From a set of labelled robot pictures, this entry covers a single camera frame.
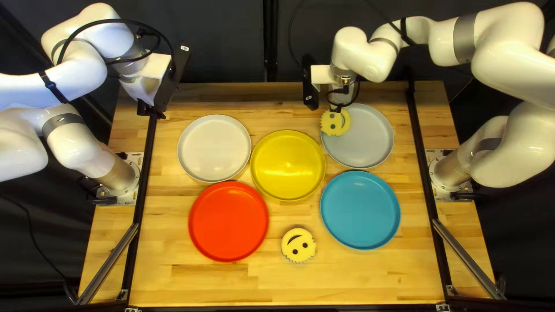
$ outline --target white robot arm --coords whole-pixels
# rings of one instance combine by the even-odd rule
[[[508,187],[553,163],[555,59],[539,51],[544,18],[535,4],[512,3],[441,22],[408,17],[405,27],[401,22],[393,24],[404,28],[415,43],[428,44],[437,65],[471,62],[479,81],[524,100],[508,118],[493,118],[436,164],[432,175],[436,185],[457,191],[473,178],[485,186]],[[345,27],[335,36],[329,69],[312,66],[312,82],[341,88],[343,81],[352,89],[356,74],[382,82],[406,46],[389,24],[378,27],[369,41],[362,30]],[[555,54],[554,49],[552,42],[548,53]]]
[[[56,64],[66,39],[79,27],[119,19],[109,5],[95,3],[42,36],[45,52]],[[43,169],[48,157],[43,136],[58,161],[96,179],[111,190],[136,184],[135,171],[98,142],[68,101],[98,88],[107,61],[141,57],[146,51],[124,23],[105,23],[80,32],[67,46],[62,63],[41,73],[0,73],[0,182]],[[152,53],[134,62],[114,64],[120,83],[135,99],[154,105],[171,56]]]

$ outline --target plate rim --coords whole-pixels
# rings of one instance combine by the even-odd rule
[[[335,180],[337,177],[340,177],[341,175],[344,174],[353,174],[353,173],[357,173],[357,174],[362,174],[362,175],[366,175],[369,179],[373,180],[373,179],[377,179],[378,182],[380,182],[380,186],[383,188],[384,186],[387,186],[388,190],[387,192],[392,195],[395,199],[395,211],[397,214],[397,220],[396,220],[396,224],[395,224],[395,230],[391,231],[388,236],[386,237],[386,239],[382,240],[380,242],[380,244],[375,244],[372,246],[365,246],[363,248],[357,246],[355,247],[355,245],[353,244],[348,244],[346,242],[344,242],[343,240],[340,240],[336,235],[333,234],[333,232],[330,230],[330,228],[328,227],[328,225],[326,224],[326,221],[324,219],[324,216],[322,214],[322,209],[324,207],[323,205],[323,200],[324,200],[324,194],[326,192],[326,189],[329,185],[331,185],[332,181]],[[387,184],[387,182],[385,182],[382,178],[378,177],[375,174],[372,174],[368,171],[364,171],[364,170],[348,170],[345,171],[343,173],[340,173],[338,175],[336,175],[333,179],[331,179],[327,185],[326,188],[324,188],[324,191],[322,192],[322,196],[320,197],[320,218],[322,219],[322,223],[324,224],[324,227],[326,228],[327,232],[330,233],[330,235],[336,240],[338,241],[340,244],[342,244],[343,246],[349,247],[351,249],[355,249],[355,250],[374,250],[374,249],[378,249],[380,247],[383,247],[385,245],[387,245],[387,243],[389,243],[397,234],[397,232],[399,231],[399,227],[401,226],[401,204],[399,203],[399,199],[397,198],[397,195],[395,194],[395,192],[393,191],[393,189],[391,188],[391,186],[389,186],[389,184]]]
[[[184,140],[184,134],[187,131],[187,129],[190,128],[190,130],[192,130],[195,127],[198,127],[199,124],[201,124],[202,122],[205,122],[207,119],[211,119],[211,120],[228,120],[228,121],[232,121],[234,123],[236,123],[238,125],[238,128],[241,129],[245,134],[246,137],[248,138],[248,147],[249,150],[247,152],[247,157],[245,159],[245,162],[243,163],[243,165],[241,166],[241,168],[235,172],[233,172],[233,175],[229,176],[228,178],[225,179],[219,179],[219,180],[205,180],[205,179],[200,179],[200,177],[195,176],[194,174],[192,174],[191,172],[189,172],[185,165],[183,164],[183,160],[181,159],[181,151],[180,151],[180,147],[183,146],[183,140]],[[220,183],[220,182],[224,182],[227,181],[231,178],[233,178],[234,176],[236,176],[237,174],[239,174],[245,167],[246,165],[249,163],[249,159],[250,159],[250,155],[251,152],[253,151],[253,141],[250,139],[250,133],[249,131],[245,128],[245,126],[238,121],[237,119],[228,116],[228,115],[222,115],[222,114],[211,114],[211,115],[206,115],[206,116],[202,116],[200,118],[197,118],[195,120],[193,120],[190,124],[187,125],[187,127],[185,127],[185,129],[183,129],[183,131],[181,132],[181,135],[179,136],[178,142],[177,142],[177,147],[176,147],[176,151],[177,151],[177,159],[179,162],[179,165],[181,166],[181,168],[183,169],[183,171],[185,171],[185,173],[187,173],[187,175],[189,177],[191,177],[194,180],[200,181],[200,182],[204,182],[204,183]]]
[[[383,157],[379,163],[373,164],[369,167],[353,167],[351,165],[348,165],[344,162],[340,162],[339,160],[337,160],[331,153],[330,151],[327,149],[326,144],[324,144],[324,136],[327,135],[324,132],[320,131],[320,141],[322,142],[322,146],[324,147],[324,149],[326,150],[326,153],[333,159],[335,160],[335,162],[344,165],[346,167],[352,168],[352,169],[370,169],[370,168],[374,168],[376,166],[379,166],[380,164],[382,164],[384,161],[386,161],[387,158],[389,158],[389,156],[391,156],[391,153],[393,152],[393,148],[395,147],[395,134],[393,132],[393,126],[391,125],[391,123],[389,122],[389,120],[387,119],[387,117],[385,117],[384,114],[382,114],[379,110],[375,109],[374,107],[367,105],[367,104],[362,104],[362,103],[353,103],[350,106],[356,105],[357,107],[363,105],[364,107],[370,108],[370,110],[372,110],[375,113],[378,113],[378,117],[383,117],[383,119],[385,121],[387,121],[387,125],[389,126],[388,129],[391,131],[391,148],[389,149],[389,152],[387,153],[387,155],[385,157]]]
[[[255,159],[254,156],[255,156],[255,154],[256,154],[256,151],[257,151],[258,147],[260,146],[260,143],[262,143],[265,139],[268,139],[268,140],[271,139],[271,138],[272,138],[272,137],[270,137],[271,135],[276,136],[276,134],[279,133],[279,132],[283,132],[283,133],[286,133],[286,132],[295,133],[295,135],[297,135],[297,136],[298,136],[299,134],[301,134],[301,137],[303,137],[303,138],[305,139],[306,142],[309,142],[311,145],[314,144],[314,147],[316,147],[316,150],[319,152],[319,156],[320,156],[320,158],[322,159],[322,162],[321,162],[321,163],[322,163],[322,166],[321,166],[321,171],[320,171],[322,177],[320,178],[320,181],[319,181],[318,184],[315,185],[314,188],[312,188],[308,193],[306,193],[306,194],[304,194],[304,195],[302,195],[302,196],[300,196],[300,197],[296,197],[296,198],[292,198],[292,199],[291,199],[291,198],[282,198],[282,197],[278,197],[278,196],[276,196],[276,195],[274,195],[274,194],[271,194],[270,192],[268,192],[267,190],[265,190],[265,189],[260,185],[260,182],[259,182],[259,180],[258,180],[258,178],[256,177],[256,174],[255,174],[256,171],[253,170],[253,159]],[[325,177],[326,177],[326,168],[327,168],[327,164],[326,164],[326,155],[324,154],[324,152],[323,152],[322,149],[320,148],[320,145],[318,144],[318,142],[316,142],[316,140],[312,139],[312,138],[311,138],[308,134],[306,134],[306,133],[303,133],[303,132],[300,132],[300,131],[297,131],[297,130],[290,130],[290,129],[276,130],[276,131],[270,132],[270,133],[268,133],[267,135],[265,135],[262,139],[260,139],[260,141],[259,141],[259,142],[256,144],[256,146],[254,147],[253,152],[252,152],[252,154],[251,154],[251,161],[250,161],[250,174],[251,174],[251,179],[252,179],[254,185],[255,185],[258,189],[260,189],[260,191],[261,191],[262,193],[264,193],[264,194],[266,194],[266,195],[268,195],[268,196],[270,196],[270,197],[272,197],[272,198],[275,198],[275,199],[277,199],[277,200],[282,200],[282,201],[284,201],[284,202],[294,202],[294,201],[297,201],[297,200],[302,200],[302,199],[305,199],[305,198],[309,197],[310,195],[314,194],[314,192],[316,192],[316,191],[320,188],[320,186],[322,185],[322,183],[324,182],[324,179],[325,179]]]
[[[213,189],[213,188],[219,188],[219,189],[224,188],[224,187],[226,187],[228,184],[231,184],[229,187],[239,188],[239,189],[241,189],[241,190],[244,191],[244,192],[248,192],[248,191],[251,191],[251,190],[252,190],[255,194],[258,195],[260,201],[264,204],[264,212],[265,212],[265,218],[264,218],[265,226],[264,226],[264,228],[265,228],[265,229],[264,229],[264,234],[262,235],[261,239],[256,243],[256,246],[252,249],[252,251],[250,251],[250,252],[248,252],[248,253],[246,253],[245,255],[242,255],[242,256],[240,256],[240,257],[235,257],[235,258],[232,258],[232,259],[223,260],[223,258],[215,257],[215,256],[213,256],[213,255],[211,255],[211,254],[206,253],[204,248],[202,248],[202,249],[199,248],[199,244],[195,241],[195,239],[193,239],[193,237],[195,237],[195,236],[193,235],[193,232],[192,232],[192,230],[191,230],[191,229],[192,229],[192,226],[191,226],[191,217],[190,217],[190,216],[191,216],[191,213],[193,212],[193,208],[195,207],[195,203],[197,202],[197,200],[200,198],[200,196],[201,196],[203,193],[208,192],[209,189]],[[260,246],[262,246],[262,243],[263,243],[264,240],[266,239],[266,236],[268,235],[268,230],[269,230],[269,228],[270,228],[270,212],[268,211],[268,205],[266,204],[266,201],[265,201],[264,198],[260,195],[260,193],[258,193],[258,192],[256,191],[255,188],[251,187],[250,185],[248,185],[248,184],[246,184],[246,183],[240,182],[240,181],[224,181],[224,182],[217,183],[217,184],[213,184],[213,185],[207,187],[205,190],[203,190],[203,191],[195,198],[195,201],[193,202],[193,205],[191,206],[191,209],[189,210],[189,214],[188,214],[188,216],[187,216],[187,227],[188,227],[188,228],[187,228],[187,232],[189,232],[189,239],[191,240],[191,242],[193,243],[193,245],[195,246],[195,248],[197,249],[198,252],[200,252],[203,256],[205,256],[205,257],[207,257],[208,259],[213,260],[213,261],[218,261],[218,262],[222,262],[222,263],[232,263],[232,262],[241,261],[241,260],[247,258],[248,256],[254,254],[255,251],[257,251],[257,250],[260,248]]]

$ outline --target blue plate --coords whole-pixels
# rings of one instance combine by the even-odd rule
[[[320,199],[327,230],[345,246],[368,250],[387,244],[399,228],[401,209],[385,181],[366,171],[332,179]]]

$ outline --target white plate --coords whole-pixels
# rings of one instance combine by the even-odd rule
[[[354,103],[346,109],[351,116],[351,128],[338,137],[320,132],[322,145],[335,161],[347,167],[366,169],[379,165],[393,149],[389,121],[368,105]]]
[[[217,183],[232,178],[250,157],[250,136],[236,119],[201,117],[187,126],[177,144],[177,157],[189,176]]]

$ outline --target smiley face sponge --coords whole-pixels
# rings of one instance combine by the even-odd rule
[[[316,254],[316,243],[309,231],[294,228],[283,235],[281,252],[289,261],[302,263]]]

